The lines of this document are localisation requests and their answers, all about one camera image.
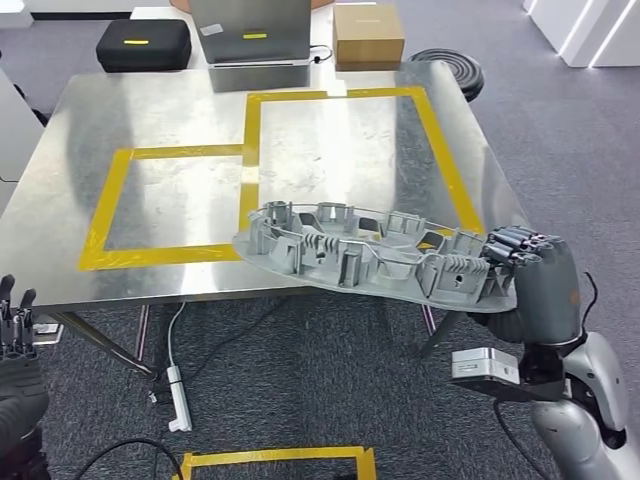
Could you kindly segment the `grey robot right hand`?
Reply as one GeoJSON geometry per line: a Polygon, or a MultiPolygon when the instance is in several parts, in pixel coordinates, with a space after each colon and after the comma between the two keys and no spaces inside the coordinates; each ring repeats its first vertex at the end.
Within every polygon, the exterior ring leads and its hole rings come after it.
{"type": "Polygon", "coordinates": [[[582,334],[578,275],[565,240],[522,226],[498,227],[488,235],[482,254],[511,275],[517,306],[470,313],[476,323],[509,343],[560,345],[582,334]]]}

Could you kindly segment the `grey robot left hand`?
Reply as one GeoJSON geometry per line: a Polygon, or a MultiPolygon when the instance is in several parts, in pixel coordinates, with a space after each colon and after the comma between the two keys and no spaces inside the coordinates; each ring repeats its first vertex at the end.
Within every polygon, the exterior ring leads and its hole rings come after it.
{"type": "Polygon", "coordinates": [[[31,433],[46,413],[49,395],[33,343],[34,289],[24,292],[18,308],[11,306],[15,279],[1,280],[1,454],[31,433]]]}

